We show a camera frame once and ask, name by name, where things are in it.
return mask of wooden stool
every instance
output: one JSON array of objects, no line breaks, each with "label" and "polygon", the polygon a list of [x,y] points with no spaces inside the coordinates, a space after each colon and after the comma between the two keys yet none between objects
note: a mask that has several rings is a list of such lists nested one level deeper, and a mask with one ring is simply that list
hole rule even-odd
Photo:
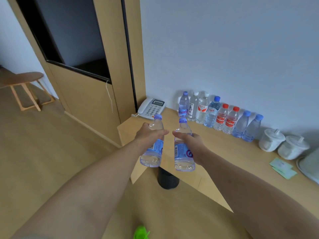
[{"label": "wooden stool", "polygon": [[[40,83],[39,79],[41,79],[42,77],[43,77],[43,74],[40,72],[27,72],[27,73],[21,73],[18,75],[8,76],[5,79],[2,79],[1,83],[11,87],[11,90],[14,94],[14,97],[16,98],[18,105],[22,111],[36,107],[38,109],[38,111],[40,112],[41,111],[40,105],[42,106],[42,105],[45,105],[45,104],[48,104],[48,103],[55,101],[54,97],[52,95],[50,95],[50,93]],[[50,101],[44,102],[42,104],[38,103],[39,102],[38,97],[34,94],[33,91],[29,90],[28,87],[26,86],[26,84],[33,82],[33,81],[37,81],[39,83],[39,85],[42,87],[44,92],[51,98]],[[30,99],[32,100],[34,105],[29,106],[29,107],[22,106],[21,101],[18,97],[18,94],[17,94],[16,90],[14,89],[15,85],[21,85],[24,88],[24,90],[26,91],[26,93],[28,94],[28,96],[30,97]]]}]

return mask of white cord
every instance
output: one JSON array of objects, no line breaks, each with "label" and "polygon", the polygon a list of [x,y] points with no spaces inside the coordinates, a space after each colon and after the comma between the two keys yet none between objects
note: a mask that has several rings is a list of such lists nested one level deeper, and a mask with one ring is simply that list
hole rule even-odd
[{"label": "white cord", "polygon": [[111,99],[110,93],[109,93],[108,88],[107,88],[107,81],[106,81],[105,87],[106,87],[106,90],[107,90],[108,96],[109,96],[110,101],[111,101],[112,114],[114,114],[114,113],[113,113],[113,103],[112,103],[112,99]]}]

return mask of telephone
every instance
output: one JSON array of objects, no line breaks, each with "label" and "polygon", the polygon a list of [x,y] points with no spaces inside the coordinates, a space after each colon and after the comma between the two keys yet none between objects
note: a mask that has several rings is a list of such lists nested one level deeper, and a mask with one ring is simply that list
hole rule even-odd
[{"label": "telephone", "polygon": [[161,114],[162,111],[165,108],[165,102],[160,101],[153,98],[146,98],[145,101],[141,104],[140,108],[138,109],[138,112],[134,115],[141,116],[147,119],[154,119],[154,116],[156,114]]}]

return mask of bottle without label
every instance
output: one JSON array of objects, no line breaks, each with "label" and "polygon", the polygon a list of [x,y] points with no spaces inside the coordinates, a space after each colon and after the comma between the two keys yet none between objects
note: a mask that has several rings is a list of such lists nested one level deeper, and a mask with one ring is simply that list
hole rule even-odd
[{"label": "bottle without label", "polygon": [[[187,120],[185,118],[180,118],[179,123],[180,127],[176,130],[177,132],[183,132],[192,135],[192,130],[187,125]],[[175,137],[174,145],[175,169],[183,172],[193,171],[195,169],[193,154],[184,143],[184,140]]]},{"label": "bottle without label", "polygon": [[255,136],[257,135],[261,125],[261,120],[263,118],[264,118],[263,115],[260,115],[260,114],[256,115],[255,119],[251,121],[251,123],[246,128],[244,134],[242,135],[243,140],[245,140],[246,142],[251,142],[252,140],[255,139]]},{"label": "bottle without label", "polygon": [[219,109],[221,108],[221,104],[220,104],[220,97],[219,96],[215,96],[214,97],[214,101],[212,101],[209,106],[208,106],[208,110],[207,110],[207,114],[206,114],[206,119],[204,122],[204,126],[206,127],[213,127],[215,121],[216,121],[216,117],[218,114]]},{"label": "bottle without label", "polygon": [[[149,129],[151,130],[163,130],[164,126],[162,123],[162,115],[156,114],[154,116],[153,123],[149,124]],[[140,162],[142,165],[147,167],[158,167],[162,160],[164,145],[164,136],[160,137],[152,146],[150,146],[147,151],[140,157]]]},{"label": "bottle without label", "polygon": [[234,126],[238,120],[239,117],[239,107],[238,106],[234,106],[233,110],[228,114],[225,124],[223,126],[223,132],[226,134],[231,134]]},{"label": "bottle without label", "polygon": [[246,127],[248,126],[249,116],[251,112],[250,111],[244,111],[244,114],[241,116],[241,118],[238,119],[238,122],[236,123],[236,126],[232,132],[232,135],[236,138],[241,138],[244,131],[246,130]]},{"label": "bottle without label", "polygon": [[228,115],[228,107],[228,104],[223,104],[222,108],[218,111],[216,122],[214,123],[214,129],[216,129],[217,131],[221,131],[221,129],[223,128],[223,124]]},{"label": "bottle without label", "polygon": [[186,118],[188,113],[188,108],[189,108],[188,92],[184,91],[178,106],[178,116]]},{"label": "bottle without label", "polygon": [[199,124],[204,124],[204,120],[206,118],[206,112],[208,108],[208,97],[209,93],[205,92],[205,96],[202,99],[199,99],[197,114],[196,114],[196,122]]},{"label": "bottle without label", "polygon": [[188,117],[187,117],[189,121],[196,120],[198,102],[199,102],[198,91],[194,91],[194,95],[191,97],[189,101]]}]

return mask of neon green shoe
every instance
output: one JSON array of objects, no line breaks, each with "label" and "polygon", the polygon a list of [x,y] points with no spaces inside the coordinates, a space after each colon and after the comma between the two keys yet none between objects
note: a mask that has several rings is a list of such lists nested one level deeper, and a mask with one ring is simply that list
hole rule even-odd
[{"label": "neon green shoe", "polygon": [[148,239],[150,231],[147,232],[145,226],[139,226],[134,233],[133,239]]}]

